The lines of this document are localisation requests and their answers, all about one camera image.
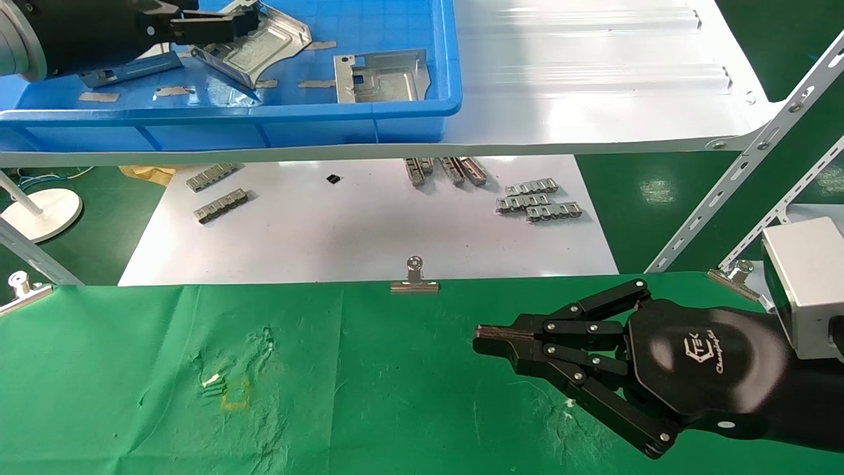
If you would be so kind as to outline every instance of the blue plastic tray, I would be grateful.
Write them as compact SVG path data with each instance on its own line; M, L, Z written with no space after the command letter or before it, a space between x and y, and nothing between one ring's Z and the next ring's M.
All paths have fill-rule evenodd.
M226 0L203 0L219 10ZM192 58L174 69L98 88L114 103L80 101L77 76L29 84L0 78L0 151L222 150L438 142L463 93L452 0L268 0L336 48L303 51L268 69L273 89L245 90ZM334 89L303 89L333 79L333 57L425 48L431 86L424 101L338 104ZM184 96L157 97L186 86Z

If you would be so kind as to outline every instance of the green cloth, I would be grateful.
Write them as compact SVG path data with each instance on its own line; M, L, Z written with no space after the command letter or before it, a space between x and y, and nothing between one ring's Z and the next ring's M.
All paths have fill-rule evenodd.
M841 454L694 431L651 461L548 383L472 351L477 324L630 278L448 281L419 296L383 282L58 288L0 319L0 473L840 471ZM754 308L702 274L646 280L680 304Z

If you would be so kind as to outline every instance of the yellow cloth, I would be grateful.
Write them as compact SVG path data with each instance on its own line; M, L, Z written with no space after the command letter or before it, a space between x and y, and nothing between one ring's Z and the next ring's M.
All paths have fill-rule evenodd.
M140 165L120 166L120 171L130 178L140 178L163 187L170 184L176 170L173 168L145 167Z

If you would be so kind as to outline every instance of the white lamp base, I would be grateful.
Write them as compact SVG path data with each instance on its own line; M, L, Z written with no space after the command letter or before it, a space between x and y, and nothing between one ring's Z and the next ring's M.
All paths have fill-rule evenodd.
M45 189L29 195L44 212L33 216L20 203L12 203L3 212L3 219L33 243L58 235L82 213L82 199L69 189Z

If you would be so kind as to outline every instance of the robotic hand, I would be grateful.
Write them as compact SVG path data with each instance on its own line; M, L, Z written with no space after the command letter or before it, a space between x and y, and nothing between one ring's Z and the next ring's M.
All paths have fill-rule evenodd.
M0 0L0 76L28 81L128 63L159 43L228 43L256 9L199 12L198 0Z
M607 321L630 309L626 324ZM481 325L473 347L548 380L653 459L685 429L844 451L844 364L798 359L776 315L681 307L636 279L550 315Z

